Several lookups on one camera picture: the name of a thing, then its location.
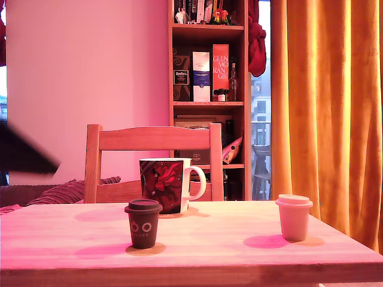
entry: table top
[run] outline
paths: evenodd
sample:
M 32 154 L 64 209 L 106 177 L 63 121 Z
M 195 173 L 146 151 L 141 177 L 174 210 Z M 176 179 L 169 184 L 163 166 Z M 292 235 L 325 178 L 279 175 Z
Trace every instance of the table top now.
M 185 213 L 160 215 L 156 245 L 146 250 L 131 247 L 126 205 L 32 205 L 2 215 L 0 283 L 274 286 L 383 281 L 383 256 L 312 216 L 305 241 L 283 239 L 274 201 L 190 202 Z

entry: cup lid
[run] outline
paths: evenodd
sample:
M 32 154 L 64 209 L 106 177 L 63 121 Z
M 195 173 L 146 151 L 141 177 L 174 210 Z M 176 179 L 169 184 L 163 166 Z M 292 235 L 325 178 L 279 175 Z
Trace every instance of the cup lid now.
M 162 205 L 157 200 L 152 199 L 136 199 L 129 202 L 129 205 L 125 207 L 126 213 L 141 213 L 148 214 L 154 212 L 160 212 Z
M 290 206 L 294 208 L 310 208 L 313 206 L 312 201 L 305 196 L 295 196 L 292 194 L 280 194 L 275 203 L 279 206 Z
M 310 199 L 305 196 L 295 196 L 293 194 L 280 194 L 278 201 L 288 204 L 306 204 L 310 202 Z

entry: wooden chair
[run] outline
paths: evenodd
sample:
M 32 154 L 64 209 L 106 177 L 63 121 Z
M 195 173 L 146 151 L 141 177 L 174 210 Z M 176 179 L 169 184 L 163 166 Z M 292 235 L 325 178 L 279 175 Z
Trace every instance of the wooden chair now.
M 210 149 L 211 186 L 202 200 L 223 200 L 221 125 L 209 130 L 182 127 L 135 127 L 102 130 L 89 124 L 87 130 L 84 203 L 127 202 L 142 197 L 140 181 L 100 185 L 102 151 L 155 151 Z

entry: chair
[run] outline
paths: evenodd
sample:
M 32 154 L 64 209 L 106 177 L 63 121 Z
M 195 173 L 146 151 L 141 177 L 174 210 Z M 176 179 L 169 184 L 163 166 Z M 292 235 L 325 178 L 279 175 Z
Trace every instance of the chair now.
M 253 200 L 265 200 L 264 190 L 262 197 L 260 195 L 260 188 L 262 181 L 267 181 L 270 184 L 269 198 L 271 199 L 271 173 L 266 168 L 266 157 L 271 156 L 270 145 L 252 145 L 253 151 L 257 156 L 256 167 L 254 169 L 253 177 Z
M 134 127 L 102 130 L 98 124 L 87 129 L 84 203 L 127 202 L 142 197 L 140 181 L 100 185 L 102 151 L 155 151 L 174 149 L 210 149 L 211 188 L 204 200 L 223 200 L 221 124 L 209 130 L 182 127 Z

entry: disposable coffee cup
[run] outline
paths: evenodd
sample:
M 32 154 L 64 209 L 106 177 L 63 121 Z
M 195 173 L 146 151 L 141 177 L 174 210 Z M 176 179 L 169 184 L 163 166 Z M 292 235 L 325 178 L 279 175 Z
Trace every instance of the disposable coffee cup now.
M 132 246 L 137 249 L 151 248 L 156 244 L 159 212 L 162 205 L 155 200 L 132 200 L 125 207 L 129 215 Z
M 280 194 L 275 203 L 279 206 L 282 236 L 290 241 L 305 240 L 312 201 L 304 196 Z

